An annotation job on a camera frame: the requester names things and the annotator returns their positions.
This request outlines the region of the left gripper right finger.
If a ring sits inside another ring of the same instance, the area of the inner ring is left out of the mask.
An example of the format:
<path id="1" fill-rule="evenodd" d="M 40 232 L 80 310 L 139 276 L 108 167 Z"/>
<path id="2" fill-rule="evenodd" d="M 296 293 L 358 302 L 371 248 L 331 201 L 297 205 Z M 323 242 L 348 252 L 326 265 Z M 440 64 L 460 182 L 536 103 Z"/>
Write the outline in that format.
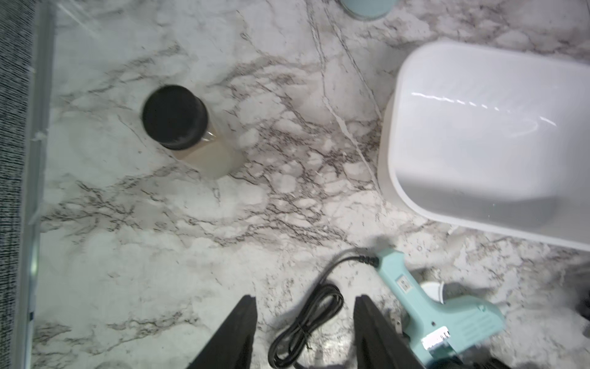
<path id="1" fill-rule="evenodd" d="M 369 296 L 356 297 L 353 323 L 359 369 L 424 368 Z"/>

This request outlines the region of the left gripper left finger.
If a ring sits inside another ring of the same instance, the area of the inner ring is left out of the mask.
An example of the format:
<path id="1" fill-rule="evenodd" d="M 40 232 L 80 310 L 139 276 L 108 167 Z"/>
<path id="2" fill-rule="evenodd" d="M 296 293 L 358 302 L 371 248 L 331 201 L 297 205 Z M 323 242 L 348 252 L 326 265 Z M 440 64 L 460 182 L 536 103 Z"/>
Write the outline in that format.
<path id="1" fill-rule="evenodd" d="M 188 369 L 249 369 L 257 329 L 256 298 L 244 295 Z"/>

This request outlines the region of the mint green glue gun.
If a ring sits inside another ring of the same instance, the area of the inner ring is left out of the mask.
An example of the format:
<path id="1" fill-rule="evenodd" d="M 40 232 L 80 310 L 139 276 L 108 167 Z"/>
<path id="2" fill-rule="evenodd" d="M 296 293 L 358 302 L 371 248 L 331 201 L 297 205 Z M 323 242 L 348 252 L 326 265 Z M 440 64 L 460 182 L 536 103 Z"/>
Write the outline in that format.
<path id="1" fill-rule="evenodd" d="M 385 250 L 376 270 L 409 315 L 403 333 L 425 366 L 452 358 L 501 332 L 501 310 L 482 298 L 459 296 L 444 303 L 430 298 L 405 266 L 404 253 Z"/>

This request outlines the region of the white storage box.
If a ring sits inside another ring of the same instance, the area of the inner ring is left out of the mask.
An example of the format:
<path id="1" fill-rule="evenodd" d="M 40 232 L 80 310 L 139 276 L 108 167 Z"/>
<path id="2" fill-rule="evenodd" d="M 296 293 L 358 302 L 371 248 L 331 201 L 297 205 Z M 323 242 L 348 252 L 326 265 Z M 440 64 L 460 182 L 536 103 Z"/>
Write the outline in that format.
<path id="1" fill-rule="evenodd" d="M 387 201 L 425 218 L 588 250 L 588 65 L 419 47 L 384 113 L 377 179 Z"/>

